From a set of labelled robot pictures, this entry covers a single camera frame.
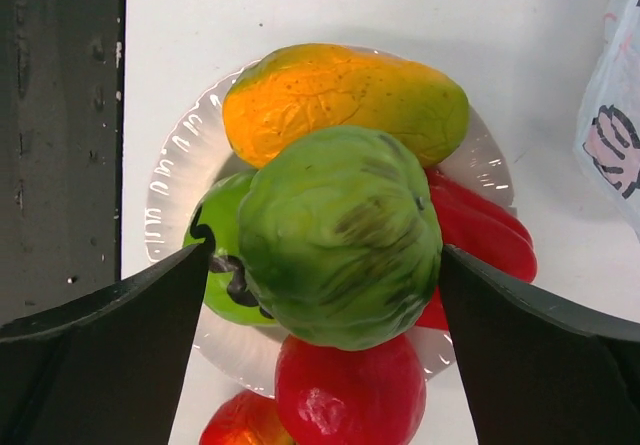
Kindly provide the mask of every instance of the toy vegetable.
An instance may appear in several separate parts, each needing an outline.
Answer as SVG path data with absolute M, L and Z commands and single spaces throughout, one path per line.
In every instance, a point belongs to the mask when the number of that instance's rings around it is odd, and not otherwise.
M 442 239 L 525 282 L 536 276 L 537 261 L 527 229 L 498 205 L 436 170 L 428 170 L 431 201 Z M 448 330 L 436 291 L 416 325 Z
M 343 350 L 406 331 L 435 289 L 442 240 L 416 157 L 391 135 L 306 135 L 255 175 L 238 211 L 249 290 L 294 335 Z
M 460 86 L 421 63 L 308 43 L 242 72 L 222 115 L 234 151 L 257 168 L 301 136 L 345 123 L 390 133 L 428 167 L 462 142 L 469 103 Z
M 424 371 L 404 335 L 360 352 L 289 336 L 275 383 L 280 420 L 300 445 L 406 445 L 426 406 Z
M 236 213 L 255 173 L 255 170 L 240 172 L 211 187 L 198 204 L 184 246 L 202 241 L 215 244 L 204 295 L 207 307 L 241 325 L 275 325 L 277 322 L 247 289 L 244 265 L 238 258 Z
M 200 445 L 295 445 L 280 423 L 276 402 L 245 390 L 224 403 L 205 428 Z

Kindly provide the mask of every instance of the green fruit with black marking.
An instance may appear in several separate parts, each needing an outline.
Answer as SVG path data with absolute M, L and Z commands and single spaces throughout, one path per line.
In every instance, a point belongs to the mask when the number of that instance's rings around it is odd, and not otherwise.
M 258 171 L 238 209 L 249 290 L 292 334 L 343 350 L 409 329 L 442 236 L 424 171 L 385 132 L 310 133 Z
M 204 294 L 207 307 L 241 325 L 277 325 L 247 289 L 238 254 L 236 215 L 255 173 L 247 170 L 216 182 L 198 203 L 183 245 L 205 241 L 215 244 Z

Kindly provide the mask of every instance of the white plastic bag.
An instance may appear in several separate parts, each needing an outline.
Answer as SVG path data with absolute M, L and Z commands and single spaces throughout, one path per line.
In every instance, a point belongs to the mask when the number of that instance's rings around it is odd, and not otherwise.
M 574 151 L 640 236 L 640 0 L 611 0 L 605 47 L 578 115 Z

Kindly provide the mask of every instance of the printed drawing on bag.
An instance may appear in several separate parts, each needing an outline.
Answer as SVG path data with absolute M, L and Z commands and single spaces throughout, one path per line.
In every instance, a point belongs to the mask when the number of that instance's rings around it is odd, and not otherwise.
M 618 108 L 600 107 L 582 147 L 623 198 L 640 188 L 640 138 L 631 120 Z

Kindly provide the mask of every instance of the white plate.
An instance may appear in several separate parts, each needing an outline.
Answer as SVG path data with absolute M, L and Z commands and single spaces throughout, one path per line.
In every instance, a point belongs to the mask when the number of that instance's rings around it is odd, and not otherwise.
M 145 242 L 152 263 L 180 249 L 198 201 L 215 181 L 249 168 L 232 152 L 221 113 L 221 102 L 242 70 L 206 90 L 178 121 L 160 150 L 145 209 Z M 513 187 L 504 157 L 475 110 L 463 144 L 439 168 L 511 210 Z M 286 331 L 279 327 L 236 325 L 203 306 L 194 347 L 238 383 L 272 397 L 276 359 L 285 336 Z M 416 327 L 408 336 L 427 378 L 455 361 L 447 333 Z

